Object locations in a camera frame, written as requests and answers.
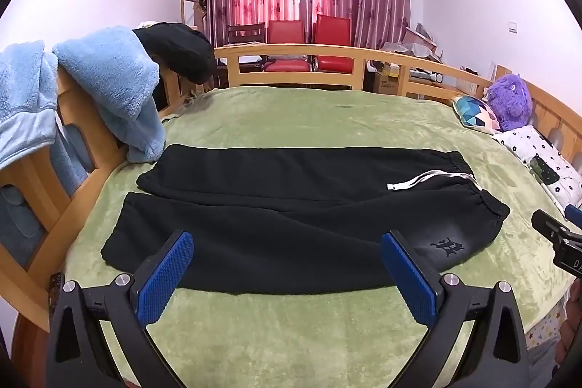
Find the black pants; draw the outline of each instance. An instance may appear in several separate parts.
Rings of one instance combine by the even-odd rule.
[[[498,235],[509,208],[468,180],[458,152],[385,148],[224,149],[171,145],[128,193],[101,255],[133,272],[178,229],[194,259],[181,286],[318,294],[392,285],[379,242],[391,229],[444,271]]]

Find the black letter logo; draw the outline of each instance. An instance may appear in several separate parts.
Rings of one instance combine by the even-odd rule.
[[[431,246],[443,249],[446,252],[447,258],[451,253],[456,255],[459,250],[465,250],[462,244],[453,242],[451,239],[441,240],[438,244],[431,244]]]

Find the white floral pillow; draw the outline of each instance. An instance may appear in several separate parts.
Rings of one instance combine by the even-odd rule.
[[[565,161],[554,145],[547,142],[532,125],[493,135],[492,139],[505,145],[530,172],[532,158],[539,156],[558,174],[559,181],[551,185],[540,184],[562,214],[568,204],[576,208],[580,206],[582,177]]]

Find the stuffed animal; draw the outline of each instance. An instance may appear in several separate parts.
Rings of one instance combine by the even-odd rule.
[[[487,104],[504,132],[527,125],[532,104],[526,83],[519,75],[506,74],[487,90]]]

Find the green bedspread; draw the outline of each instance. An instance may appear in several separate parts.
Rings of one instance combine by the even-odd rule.
[[[458,150],[478,182],[511,214],[495,242],[455,272],[470,285],[509,281],[526,331],[571,281],[552,265],[550,244],[530,226],[538,208],[559,217],[549,197],[505,147],[463,128],[443,104],[361,91],[243,87],[199,96],[165,127],[168,144],[207,148]],[[100,250],[124,196],[138,191],[136,178],[150,167],[126,164],[112,173],[69,250],[68,279],[88,287],[108,284],[117,275]],[[386,230],[389,222],[386,216]],[[122,374],[135,381],[110,325],[104,325]],[[465,324],[460,341],[469,330]],[[387,386],[400,371],[424,327],[414,322],[395,288],[287,297],[178,289],[148,331],[191,388],[374,388]],[[460,356],[457,346],[438,386],[450,379]]]

